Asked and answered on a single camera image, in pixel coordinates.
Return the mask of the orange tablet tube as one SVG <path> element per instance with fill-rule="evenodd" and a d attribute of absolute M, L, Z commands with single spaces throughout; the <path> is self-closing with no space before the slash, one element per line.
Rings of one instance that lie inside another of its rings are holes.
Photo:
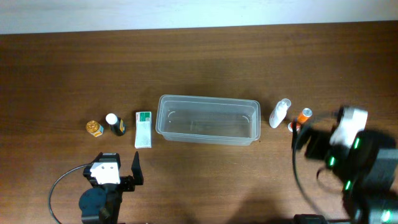
<path fill-rule="evenodd" d="M 310 108 L 304 108 L 297 117 L 296 130 L 299 131 L 301 125 L 303 125 L 312 116 L 312 110 Z"/>

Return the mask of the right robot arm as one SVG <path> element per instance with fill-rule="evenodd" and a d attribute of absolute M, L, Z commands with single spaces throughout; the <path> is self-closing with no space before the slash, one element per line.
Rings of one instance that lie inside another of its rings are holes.
<path fill-rule="evenodd" d="M 331 133 L 303 126 L 294 131 L 292 150 L 303 146 L 305 157 L 324 161 L 343 184 L 348 223 L 397 223 L 397 193 L 391 187 L 397 168 L 397 143 L 388 134 L 365 129 L 351 146 L 332 145 Z"/>

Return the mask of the white spray bottle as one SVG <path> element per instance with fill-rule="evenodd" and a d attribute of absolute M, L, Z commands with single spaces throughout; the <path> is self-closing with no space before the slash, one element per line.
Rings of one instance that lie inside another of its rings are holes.
<path fill-rule="evenodd" d="M 285 119 L 287 110 L 291 106 L 291 101 L 287 98 L 280 100 L 271 115 L 269 116 L 269 124 L 271 128 L 276 128 Z"/>

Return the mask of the small gold-lid jar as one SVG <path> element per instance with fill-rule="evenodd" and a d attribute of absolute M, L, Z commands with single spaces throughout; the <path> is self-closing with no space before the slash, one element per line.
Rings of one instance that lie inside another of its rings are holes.
<path fill-rule="evenodd" d="M 94 137 L 98 137 L 103 134 L 103 127 L 97 121 L 89 121 L 86 124 L 86 130 Z"/>

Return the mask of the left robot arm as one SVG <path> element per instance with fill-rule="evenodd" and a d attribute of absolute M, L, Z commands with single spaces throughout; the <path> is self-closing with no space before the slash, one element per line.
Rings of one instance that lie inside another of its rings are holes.
<path fill-rule="evenodd" d="M 80 197 L 81 221 L 92 224 L 117 224 L 123 202 L 123 193 L 135 191 L 144 184 L 139 153 L 134 154 L 132 175 L 119 175 L 121 168 L 118 153 L 99 153 L 83 170 L 83 176 L 91 184 Z"/>

